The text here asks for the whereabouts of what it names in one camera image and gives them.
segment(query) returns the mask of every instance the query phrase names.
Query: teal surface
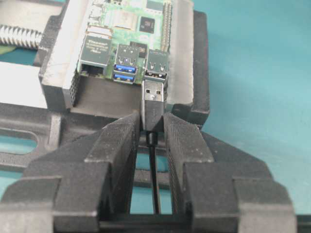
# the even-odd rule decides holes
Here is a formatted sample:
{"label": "teal surface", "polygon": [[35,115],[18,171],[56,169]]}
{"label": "teal surface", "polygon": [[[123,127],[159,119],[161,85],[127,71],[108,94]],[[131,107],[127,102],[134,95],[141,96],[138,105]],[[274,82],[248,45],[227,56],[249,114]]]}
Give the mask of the teal surface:
{"label": "teal surface", "polygon": [[[156,164],[157,164],[157,170],[158,171],[168,171],[168,163],[167,158],[164,156],[157,156],[156,157]],[[137,154],[137,160],[136,160],[136,168],[138,169],[144,169],[149,170],[150,169],[150,163],[149,163],[149,155],[148,154]]]}
{"label": "teal surface", "polygon": [[23,155],[33,151],[36,146],[37,143],[33,140],[0,135],[1,152]]}
{"label": "teal surface", "polygon": [[[264,160],[296,212],[310,214],[311,1],[194,0],[194,8],[208,14],[211,114],[203,130]],[[15,52],[32,63],[33,54]],[[163,195],[162,209],[170,206]],[[151,205],[150,190],[135,188],[131,211],[150,213]]]}

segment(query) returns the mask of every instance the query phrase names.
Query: cable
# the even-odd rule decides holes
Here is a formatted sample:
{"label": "cable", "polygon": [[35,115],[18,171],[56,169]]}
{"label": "cable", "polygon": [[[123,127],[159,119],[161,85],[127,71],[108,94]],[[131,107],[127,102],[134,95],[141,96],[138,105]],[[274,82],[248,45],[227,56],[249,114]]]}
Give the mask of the cable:
{"label": "cable", "polygon": [[149,147],[150,176],[151,176],[154,214],[160,214],[161,203],[160,203],[159,185],[158,185],[157,176],[156,176],[156,173],[157,173],[157,166],[156,166],[157,133],[147,132],[146,141],[147,141],[147,146]]}

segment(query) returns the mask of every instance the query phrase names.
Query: chip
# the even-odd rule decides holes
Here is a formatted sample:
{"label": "chip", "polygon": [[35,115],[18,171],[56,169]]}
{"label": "chip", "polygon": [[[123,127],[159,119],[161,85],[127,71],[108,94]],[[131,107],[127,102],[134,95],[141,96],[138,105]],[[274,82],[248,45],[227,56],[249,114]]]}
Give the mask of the chip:
{"label": "chip", "polygon": [[115,10],[113,26],[117,28],[135,31],[138,16],[133,12],[124,10]]}
{"label": "chip", "polygon": [[160,2],[148,0],[146,8],[149,10],[162,12],[163,11],[163,4]]}
{"label": "chip", "polygon": [[141,17],[139,30],[144,33],[154,33],[155,32],[155,19],[148,18],[148,17]]}
{"label": "chip", "polygon": [[139,57],[140,58],[146,58],[147,48],[148,48],[148,46],[146,44],[131,41],[130,46],[138,47],[139,48]]}

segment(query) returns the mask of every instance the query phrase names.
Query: clamp jaw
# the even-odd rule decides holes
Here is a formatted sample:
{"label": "clamp jaw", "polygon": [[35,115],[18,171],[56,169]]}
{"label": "clamp jaw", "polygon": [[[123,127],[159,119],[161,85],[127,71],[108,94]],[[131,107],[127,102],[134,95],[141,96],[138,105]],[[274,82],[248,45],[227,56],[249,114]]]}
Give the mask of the clamp jaw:
{"label": "clamp jaw", "polygon": [[1,200],[0,231],[296,232],[288,193],[263,161],[172,114],[163,121],[173,215],[129,214],[134,113],[32,161]]}

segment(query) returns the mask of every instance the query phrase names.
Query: blue usb port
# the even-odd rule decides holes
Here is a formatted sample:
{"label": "blue usb port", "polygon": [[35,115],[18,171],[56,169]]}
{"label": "blue usb port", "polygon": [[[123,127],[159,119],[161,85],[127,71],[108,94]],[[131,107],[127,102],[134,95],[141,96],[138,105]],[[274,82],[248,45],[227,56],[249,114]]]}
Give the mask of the blue usb port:
{"label": "blue usb port", "polygon": [[135,67],[127,67],[122,65],[115,65],[115,70],[119,72],[131,73],[135,74],[136,68]]}
{"label": "blue usb port", "polygon": [[114,74],[113,79],[115,81],[128,82],[128,83],[132,83],[134,81],[134,77],[126,76],[126,75],[120,75],[120,74]]}

